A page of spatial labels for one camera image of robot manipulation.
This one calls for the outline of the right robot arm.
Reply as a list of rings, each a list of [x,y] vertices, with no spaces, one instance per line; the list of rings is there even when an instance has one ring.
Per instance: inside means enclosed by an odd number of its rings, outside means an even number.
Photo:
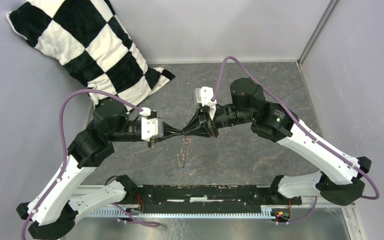
[[[182,129],[185,136],[215,138],[219,129],[250,124],[251,131],[299,154],[317,167],[317,172],[300,176],[278,175],[269,187],[269,199],[282,204],[298,197],[322,197],[347,206],[363,197],[364,174],[371,168],[365,156],[353,157],[338,150],[314,133],[298,116],[279,103],[266,101],[262,86],[250,78],[239,78],[230,85],[232,102],[212,101],[213,89],[197,88],[199,107]]]

